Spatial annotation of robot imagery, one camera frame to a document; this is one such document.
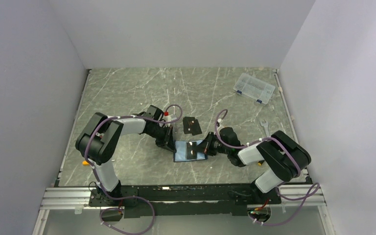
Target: wrench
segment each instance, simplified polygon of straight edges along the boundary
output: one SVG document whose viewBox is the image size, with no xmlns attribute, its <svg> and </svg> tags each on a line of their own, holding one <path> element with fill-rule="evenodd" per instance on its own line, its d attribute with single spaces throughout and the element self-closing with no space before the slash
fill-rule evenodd
<svg viewBox="0 0 376 235">
<path fill-rule="evenodd" d="M 269 122 L 263 119 L 260 121 L 260 125 L 264 127 L 264 132 L 266 133 L 266 137 L 270 137 Z"/>
</svg>

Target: clear plastic organizer box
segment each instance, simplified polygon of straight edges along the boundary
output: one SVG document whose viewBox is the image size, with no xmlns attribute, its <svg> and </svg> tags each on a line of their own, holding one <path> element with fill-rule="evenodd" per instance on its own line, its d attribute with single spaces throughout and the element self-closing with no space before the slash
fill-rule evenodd
<svg viewBox="0 0 376 235">
<path fill-rule="evenodd" d="M 273 95 L 275 86 L 243 73 L 235 83 L 234 90 L 240 95 L 252 98 L 255 102 L 267 104 Z"/>
</svg>

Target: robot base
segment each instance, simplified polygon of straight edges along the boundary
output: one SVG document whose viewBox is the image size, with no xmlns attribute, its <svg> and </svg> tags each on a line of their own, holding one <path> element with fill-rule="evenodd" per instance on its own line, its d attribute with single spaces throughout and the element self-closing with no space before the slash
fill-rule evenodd
<svg viewBox="0 0 376 235">
<path fill-rule="evenodd" d="M 122 187 L 121 188 L 122 197 L 128 196 L 137 196 L 138 189 L 135 187 Z M 120 204 L 120 201 L 114 201 L 109 199 L 104 195 L 103 192 L 98 192 L 97 189 L 93 189 L 90 200 L 89 206 L 90 207 L 115 207 Z M 124 199 L 122 205 L 125 207 L 134 207 L 138 204 L 138 200 L 136 198 Z"/>
</svg>

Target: gray marble surface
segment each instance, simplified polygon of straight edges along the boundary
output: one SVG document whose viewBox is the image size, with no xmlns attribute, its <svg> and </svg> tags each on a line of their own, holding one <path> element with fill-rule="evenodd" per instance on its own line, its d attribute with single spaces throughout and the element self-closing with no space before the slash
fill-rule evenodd
<svg viewBox="0 0 376 235">
<path fill-rule="evenodd" d="M 275 85 L 267 105 L 255 104 L 252 99 L 235 94 L 233 86 L 243 72 Z M 282 130 L 292 136 L 270 68 L 93 69 L 88 80 L 60 186 L 86 186 L 94 180 L 90 167 L 82 165 L 83 158 L 74 145 L 95 112 L 120 116 L 146 111 L 150 104 L 165 109 L 176 103 L 182 106 L 184 116 L 199 120 L 203 132 L 197 136 L 184 135 L 181 119 L 175 125 L 175 140 L 188 141 L 203 139 L 213 131 L 217 113 L 228 109 L 224 125 L 233 127 L 242 143 L 265 136 L 259 122 L 262 119 L 269 121 L 270 133 Z M 120 138 L 114 160 L 123 185 L 249 183 L 267 169 L 266 164 L 239 168 L 224 155 L 209 156 L 205 161 L 174 163 L 173 154 L 158 148 L 153 138 L 136 134 Z"/>
</svg>

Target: white enclosure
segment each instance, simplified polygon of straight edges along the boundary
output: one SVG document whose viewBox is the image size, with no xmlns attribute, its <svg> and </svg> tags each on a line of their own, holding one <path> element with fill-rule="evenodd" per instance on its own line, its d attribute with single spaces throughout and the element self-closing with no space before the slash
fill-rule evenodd
<svg viewBox="0 0 376 235">
<path fill-rule="evenodd" d="M 376 1 L 317 0 L 281 66 L 338 234 L 376 234 Z"/>
<path fill-rule="evenodd" d="M 314 0 L 49 0 L 87 68 L 279 68 Z"/>
<path fill-rule="evenodd" d="M 193 66 L 280 69 L 336 234 L 376 234 L 376 0 L 0 0 L 0 234 L 32 233 L 86 69 Z"/>
</svg>

